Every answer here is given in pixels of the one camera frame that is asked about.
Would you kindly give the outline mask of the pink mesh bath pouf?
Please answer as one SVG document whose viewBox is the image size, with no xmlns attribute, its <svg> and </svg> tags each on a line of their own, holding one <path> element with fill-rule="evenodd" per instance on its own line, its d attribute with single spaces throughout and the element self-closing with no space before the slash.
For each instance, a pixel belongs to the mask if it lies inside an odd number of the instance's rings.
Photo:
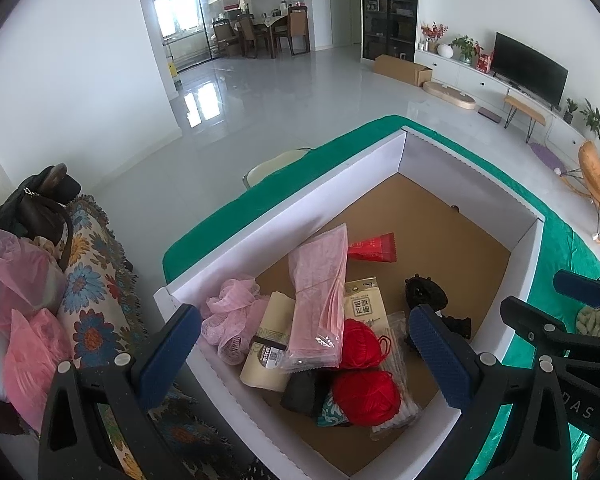
<svg viewBox="0 0 600 480">
<path fill-rule="evenodd" d="M 269 299 L 248 275 L 230 278 L 221 285 L 218 296 L 207 299 L 201 309 L 201 336 L 222 362 L 237 366 L 245 361 Z"/>
</svg>

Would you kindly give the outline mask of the green patterned small item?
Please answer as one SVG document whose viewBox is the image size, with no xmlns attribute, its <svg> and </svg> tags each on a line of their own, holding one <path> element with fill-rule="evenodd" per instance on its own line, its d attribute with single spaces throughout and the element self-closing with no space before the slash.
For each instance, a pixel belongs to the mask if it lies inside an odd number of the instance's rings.
<svg viewBox="0 0 600 480">
<path fill-rule="evenodd" d="M 335 402 L 332 392 L 330 392 L 326 396 L 321 413 L 317 416 L 316 426 L 318 428 L 332 428 L 349 427 L 350 425 L 349 419 Z"/>
</svg>

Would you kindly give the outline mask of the clear bag of sticks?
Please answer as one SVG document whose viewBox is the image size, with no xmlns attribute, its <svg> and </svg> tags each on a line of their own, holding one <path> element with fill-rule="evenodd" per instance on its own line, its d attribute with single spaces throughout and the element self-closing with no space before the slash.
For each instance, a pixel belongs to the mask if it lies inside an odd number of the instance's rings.
<svg viewBox="0 0 600 480">
<path fill-rule="evenodd" d="M 380 336 L 389 338 L 391 350 L 380 364 L 380 368 L 391 375 L 391 378 L 400 392 L 399 411 L 388 422 L 383 422 L 370 430 L 373 440 L 380 440 L 394 430 L 402 430 L 416 422 L 420 414 L 420 407 L 414 401 L 408 390 L 406 368 L 406 316 L 403 311 L 388 315 L 388 327 L 379 331 Z"/>
</svg>

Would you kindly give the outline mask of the black beaded scrunchie bundle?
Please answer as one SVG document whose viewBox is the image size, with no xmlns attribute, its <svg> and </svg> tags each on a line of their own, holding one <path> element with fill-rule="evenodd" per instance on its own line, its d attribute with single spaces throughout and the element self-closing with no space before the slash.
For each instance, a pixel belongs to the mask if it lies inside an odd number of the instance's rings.
<svg viewBox="0 0 600 480">
<path fill-rule="evenodd" d="M 448 306 L 449 299 L 444 290 L 431 278 L 423 278 L 415 274 L 405 281 L 404 289 L 407 313 L 416 307 L 428 306 L 452 333 L 460 335 L 465 340 L 471 338 L 471 319 L 452 318 L 442 313 Z"/>
</svg>

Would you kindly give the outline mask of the green potted plant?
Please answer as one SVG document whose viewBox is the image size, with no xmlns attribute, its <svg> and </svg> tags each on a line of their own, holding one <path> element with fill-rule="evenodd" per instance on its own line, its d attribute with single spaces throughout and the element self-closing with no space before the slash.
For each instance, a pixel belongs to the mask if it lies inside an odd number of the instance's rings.
<svg viewBox="0 0 600 480">
<path fill-rule="evenodd" d="M 593 106 L 589 100 L 585 101 L 585 107 L 580 110 L 584 118 L 585 128 L 590 130 L 596 139 L 600 140 L 600 109 Z"/>
</svg>

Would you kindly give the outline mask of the wooden bench with metal legs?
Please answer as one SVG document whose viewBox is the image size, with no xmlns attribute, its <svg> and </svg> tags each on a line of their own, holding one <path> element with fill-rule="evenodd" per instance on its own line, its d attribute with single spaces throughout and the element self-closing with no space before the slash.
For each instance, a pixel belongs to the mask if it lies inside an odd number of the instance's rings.
<svg viewBox="0 0 600 480">
<path fill-rule="evenodd" d="M 526 142 L 531 140 L 532 134 L 534 133 L 534 129 L 537 125 L 540 125 L 543 128 L 546 127 L 546 119 L 540 112 L 528 105 L 526 102 L 518 100 L 510 93 L 506 94 L 504 98 L 504 104 L 509 106 L 508 114 L 504 124 L 505 129 L 510 126 L 517 113 L 528 117 L 529 125 L 527 129 Z"/>
</svg>

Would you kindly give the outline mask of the small beige packaged box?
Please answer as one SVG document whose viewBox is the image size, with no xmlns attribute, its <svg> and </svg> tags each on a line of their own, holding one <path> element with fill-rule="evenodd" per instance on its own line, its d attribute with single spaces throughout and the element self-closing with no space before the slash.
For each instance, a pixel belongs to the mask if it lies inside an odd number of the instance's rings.
<svg viewBox="0 0 600 480">
<path fill-rule="evenodd" d="M 384 300 L 377 278 L 363 278 L 344 284 L 344 317 L 364 323 L 380 336 L 389 328 Z"/>
</svg>

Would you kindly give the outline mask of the red gift bag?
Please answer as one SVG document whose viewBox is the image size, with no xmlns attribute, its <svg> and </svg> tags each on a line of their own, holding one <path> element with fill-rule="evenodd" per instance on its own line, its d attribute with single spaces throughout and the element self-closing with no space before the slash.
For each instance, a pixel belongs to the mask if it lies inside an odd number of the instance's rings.
<svg viewBox="0 0 600 480">
<path fill-rule="evenodd" d="M 394 234 L 382 234 L 350 244 L 348 258 L 356 261 L 395 263 L 396 240 Z"/>
</svg>

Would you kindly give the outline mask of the black bag bundle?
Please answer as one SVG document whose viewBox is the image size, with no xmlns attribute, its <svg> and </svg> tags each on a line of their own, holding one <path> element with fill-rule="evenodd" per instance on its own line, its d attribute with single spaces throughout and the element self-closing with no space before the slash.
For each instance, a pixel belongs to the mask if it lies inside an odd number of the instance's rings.
<svg viewBox="0 0 600 480">
<path fill-rule="evenodd" d="M 292 373 L 280 399 L 280 406 L 287 411 L 316 419 L 332 391 L 335 376 L 336 372 L 330 368 Z"/>
</svg>

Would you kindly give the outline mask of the beige cloth with band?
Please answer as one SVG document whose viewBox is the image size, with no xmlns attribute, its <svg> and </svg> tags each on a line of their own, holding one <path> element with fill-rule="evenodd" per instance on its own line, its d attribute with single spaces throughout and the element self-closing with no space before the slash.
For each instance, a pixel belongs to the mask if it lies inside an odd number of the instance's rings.
<svg viewBox="0 0 600 480">
<path fill-rule="evenodd" d="M 290 374 L 282 367 L 294 319 L 294 300 L 273 292 L 261 323 L 251 339 L 240 381 L 248 387 L 283 392 Z"/>
</svg>

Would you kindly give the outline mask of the red yarn balls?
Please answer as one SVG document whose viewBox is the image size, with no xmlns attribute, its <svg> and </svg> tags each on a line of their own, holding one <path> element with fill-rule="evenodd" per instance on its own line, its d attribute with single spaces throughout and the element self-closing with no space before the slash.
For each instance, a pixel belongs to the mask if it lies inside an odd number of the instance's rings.
<svg viewBox="0 0 600 480">
<path fill-rule="evenodd" d="M 400 392 L 391 375 L 380 368 L 391 341 L 364 323 L 347 318 L 332 396 L 354 426 L 375 427 L 399 411 Z"/>
</svg>

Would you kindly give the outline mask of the pink cloths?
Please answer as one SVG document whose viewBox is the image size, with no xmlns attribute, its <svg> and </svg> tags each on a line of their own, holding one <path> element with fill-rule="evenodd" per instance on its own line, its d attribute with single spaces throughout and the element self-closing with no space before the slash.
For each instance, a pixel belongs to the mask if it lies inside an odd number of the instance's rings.
<svg viewBox="0 0 600 480">
<path fill-rule="evenodd" d="M 294 317 L 282 361 L 286 372 L 340 364 L 347 261 L 348 229 L 344 223 L 312 237 L 288 255 Z"/>
</svg>

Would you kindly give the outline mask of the white round vase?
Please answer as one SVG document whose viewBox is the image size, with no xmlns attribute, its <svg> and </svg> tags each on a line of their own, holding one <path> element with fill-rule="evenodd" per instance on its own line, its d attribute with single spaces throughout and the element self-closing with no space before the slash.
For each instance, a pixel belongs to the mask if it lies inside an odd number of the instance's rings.
<svg viewBox="0 0 600 480">
<path fill-rule="evenodd" d="M 452 58 L 454 50 L 449 44 L 439 44 L 437 47 L 437 54 L 442 58 Z"/>
</svg>

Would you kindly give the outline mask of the wooden dining chair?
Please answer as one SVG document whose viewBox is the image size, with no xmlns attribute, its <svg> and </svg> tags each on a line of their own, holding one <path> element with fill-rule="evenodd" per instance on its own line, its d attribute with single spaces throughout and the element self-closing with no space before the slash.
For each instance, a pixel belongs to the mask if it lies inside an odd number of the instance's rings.
<svg viewBox="0 0 600 480">
<path fill-rule="evenodd" d="M 286 39 L 291 55 L 309 53 L 311 51 L 309 9 L 306 6 L 292 6 L 285 16 L 282 16 L 272 25 L 271 32 L 277 51 L 283 49 L 282 40 Z M 296 39 L 302 40 L 302 51 L 297 51 L 294 47 L 294 40 Z"/>
</svg>

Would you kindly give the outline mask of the pink plastic bag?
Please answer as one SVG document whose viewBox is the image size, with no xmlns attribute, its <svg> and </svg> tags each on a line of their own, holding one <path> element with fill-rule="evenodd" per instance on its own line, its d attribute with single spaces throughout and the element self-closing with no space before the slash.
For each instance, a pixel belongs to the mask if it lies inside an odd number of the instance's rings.
<svg viewBox="0 0 600 480">
<path fill-rule="evenodd" d="M 54 256 L 0 230 L 0 333 L 7 338 L 6 399 L 34 431 L 42 429 L 57 365 L 72 358 L 56 314 L 67 288 Z"/>
</svg>

